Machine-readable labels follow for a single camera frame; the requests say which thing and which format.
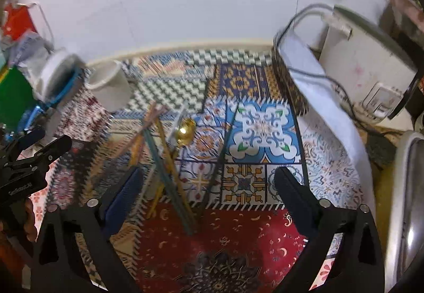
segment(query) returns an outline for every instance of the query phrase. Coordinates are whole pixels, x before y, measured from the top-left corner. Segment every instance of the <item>white container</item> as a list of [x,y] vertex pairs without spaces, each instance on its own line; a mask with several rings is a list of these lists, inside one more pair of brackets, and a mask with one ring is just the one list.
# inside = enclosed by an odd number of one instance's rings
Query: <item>white container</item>
[[94,66],[85,83],[85,87],[109,112],[125,107],[131,98],[131,88],[121,66],[116,60]]

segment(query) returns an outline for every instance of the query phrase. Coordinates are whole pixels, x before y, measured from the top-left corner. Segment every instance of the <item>green object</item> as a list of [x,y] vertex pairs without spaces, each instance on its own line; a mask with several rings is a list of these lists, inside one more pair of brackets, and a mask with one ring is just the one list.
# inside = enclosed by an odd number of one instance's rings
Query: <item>green object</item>
[[6,124],[8,131],[16,130],[23,113],[35,103],[31,85],[16,67],[1,71],[0,123]]

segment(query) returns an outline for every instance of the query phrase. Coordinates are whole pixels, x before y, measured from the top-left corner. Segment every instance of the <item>checkered pattern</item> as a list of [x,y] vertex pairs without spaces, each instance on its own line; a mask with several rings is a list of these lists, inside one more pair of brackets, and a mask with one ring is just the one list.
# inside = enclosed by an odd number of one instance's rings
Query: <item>checkered pattern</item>
[[191,65],[246,64],[268,66],[272,64],[271,51],[252,52],[245,49],[234,50],[190,50],[187,63]]
[[163,79],[139,82],[134,86],[127,109],[147,110],[152,101],[166,105],[170,110],[179,110],[184,101],[190,112],[202,109],[206,90],[206,79]]

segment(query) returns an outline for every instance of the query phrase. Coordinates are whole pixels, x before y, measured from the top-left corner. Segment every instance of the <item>red paisley pattern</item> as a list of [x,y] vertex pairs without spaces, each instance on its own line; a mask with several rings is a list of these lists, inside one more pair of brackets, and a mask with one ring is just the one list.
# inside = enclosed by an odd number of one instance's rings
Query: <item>red paisley pattern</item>
[[[145,293],[218,292],[220,287],[272,292],[305,245],[287,210],[209,209],[190,237],[171,204],[159,203],[156,211],[137,242],[137,279]],[[201,267],[210,274],[198,275]],[[234,272],[250,279],[238,284]]]

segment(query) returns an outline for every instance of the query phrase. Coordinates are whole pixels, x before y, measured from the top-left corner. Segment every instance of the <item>metal screw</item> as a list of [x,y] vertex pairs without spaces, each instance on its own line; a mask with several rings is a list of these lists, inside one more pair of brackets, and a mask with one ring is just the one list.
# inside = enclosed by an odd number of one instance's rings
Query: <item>metal screw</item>
[[322,198],[321,200],[319,200],[319,204],[321,207],[324,207],[324,208],[328,208],[331,206],[330,200],[327,200],[326,198]]
[[56,209],[57,209],[57,204],[51,204],[51,205],[47,208],[47,210],[48,210],[50,213],[53,213]]
[[359,206],[359,209],[362,210],[364,213],[369,213],[370,207],[368,207],[366,204],[361,204]]
[[92,207],[96,207],[99,204],[99,200],[96,198],[92,198],[91,200],[88,200],[87,202],[87,206],[92,208]]

